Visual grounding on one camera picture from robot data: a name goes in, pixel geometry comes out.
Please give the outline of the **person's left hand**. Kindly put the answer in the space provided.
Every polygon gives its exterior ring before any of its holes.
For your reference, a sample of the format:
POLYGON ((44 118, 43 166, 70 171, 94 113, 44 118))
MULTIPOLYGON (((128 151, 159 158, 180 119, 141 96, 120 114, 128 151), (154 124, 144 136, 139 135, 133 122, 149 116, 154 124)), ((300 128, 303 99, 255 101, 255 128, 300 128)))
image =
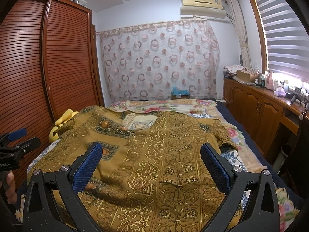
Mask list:
POLYGON ((16 183, 12 171, 6 173, 6 177, 1 179, 1 186, 6 182, 8 188, 5 190, 8 204, 15 205, 17 203, 16 183))

